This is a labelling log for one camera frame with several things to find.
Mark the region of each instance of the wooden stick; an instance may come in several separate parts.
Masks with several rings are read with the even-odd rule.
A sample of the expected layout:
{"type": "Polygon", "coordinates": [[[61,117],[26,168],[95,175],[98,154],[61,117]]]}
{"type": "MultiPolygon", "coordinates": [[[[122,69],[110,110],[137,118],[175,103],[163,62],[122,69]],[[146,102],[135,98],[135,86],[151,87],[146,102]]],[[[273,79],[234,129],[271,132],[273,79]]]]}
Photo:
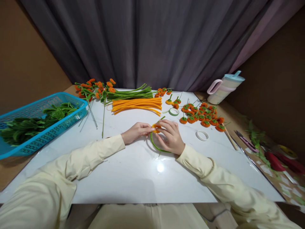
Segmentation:
{"type": "Polygon", "coordinates": [[[232,139],[231,135],[229,134],[229,132],[228,132],[228,130],[226,128],[225,128],[225,133],[226,133],[228,139],[230,140],[232,146],[234,147],[234,149],[235,150],[239,150],[239,148],[236,146],[234,140],[232,139]]]}

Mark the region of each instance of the brown wall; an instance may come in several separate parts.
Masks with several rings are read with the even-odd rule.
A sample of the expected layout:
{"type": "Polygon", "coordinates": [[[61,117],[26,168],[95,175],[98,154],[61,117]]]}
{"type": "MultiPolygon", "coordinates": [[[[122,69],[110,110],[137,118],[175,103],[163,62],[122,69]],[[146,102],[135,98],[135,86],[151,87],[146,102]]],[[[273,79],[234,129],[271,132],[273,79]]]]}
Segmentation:
{"type": "Polygon", "coordinates": [[[14,0],[0,1],[0,31],[0,114],[71,85],[14,0]]]}
{"type": "Polygon", "coordinates": [[[305,7],[238,70],[246,80],[226,100],[305,164],[305,7]]]}

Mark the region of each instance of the scissors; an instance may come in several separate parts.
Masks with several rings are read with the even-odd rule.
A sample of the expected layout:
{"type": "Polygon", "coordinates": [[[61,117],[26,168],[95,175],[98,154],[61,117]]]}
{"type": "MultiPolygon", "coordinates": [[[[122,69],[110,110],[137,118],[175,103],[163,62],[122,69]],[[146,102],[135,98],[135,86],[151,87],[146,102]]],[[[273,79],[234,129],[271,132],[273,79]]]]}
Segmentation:
{"type": "Polygon", "coordinates": [[[238,132],[237,130],[234,130],[234,132],[246,144],[246,146],[249,147],[250,150],[252,150],[253,152],[256,152],[256,153],[259,152],[247,139],[244,138],[244,136],[240,132],[238,132]]]}

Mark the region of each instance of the tape roll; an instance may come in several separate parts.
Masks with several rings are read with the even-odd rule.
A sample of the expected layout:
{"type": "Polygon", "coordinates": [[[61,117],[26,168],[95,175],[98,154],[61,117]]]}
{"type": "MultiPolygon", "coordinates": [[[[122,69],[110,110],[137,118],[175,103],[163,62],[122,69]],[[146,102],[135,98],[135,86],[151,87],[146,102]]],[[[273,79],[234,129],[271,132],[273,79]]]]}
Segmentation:
{"type": "Polygon", "coordinates": [[[197,136],[197,138],[199,138],[200,140],[202,140],[202,141],[207,141],[208,139],[209,139],[209,135],[206,133],[206,132],[204,132],[203,130],[198,130],[197,132],[196,132],[196,136],[197,136]],[[203,133],[205,136],[206,136],[206,138],[207,139],[204,139],[204,138],[202,138],[202,137],[200,137],[199,136],[199,133],[203,133]]]}
{"type": "Polygon", "coordinates": [[[178,116],[179,115],[179,111],[175,108],[170,108],[168,112],[172,116],[178,116]]]}

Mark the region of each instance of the hand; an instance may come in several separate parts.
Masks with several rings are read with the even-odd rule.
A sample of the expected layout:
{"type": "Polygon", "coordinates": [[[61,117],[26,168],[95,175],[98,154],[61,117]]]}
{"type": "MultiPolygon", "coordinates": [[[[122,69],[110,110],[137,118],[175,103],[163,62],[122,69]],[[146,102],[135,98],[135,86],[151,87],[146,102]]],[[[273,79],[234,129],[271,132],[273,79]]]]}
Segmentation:
{"type": "Polygon", "coordinates": [[[185,143],[182,141],[182,138],[180,136],[180,132],[178,130],[178,123],[163,119],[159,120],[159,122],[157,122],[156,124],[165,128],[157,128],[157,131],[163,133],[167,138],[168,142],[164,142],[164,140],[158,134],[156,134],[164,150],[181,155],[184,151],[185,143]]]}
{"type": "Polygon", "coordinates": [[[140,136],[148,136],[148,133],[154,131],[155,128],[152,128],[148,123],[137,122],[129,130],[122,133],[124,144],[130,144],[140,136]]]}

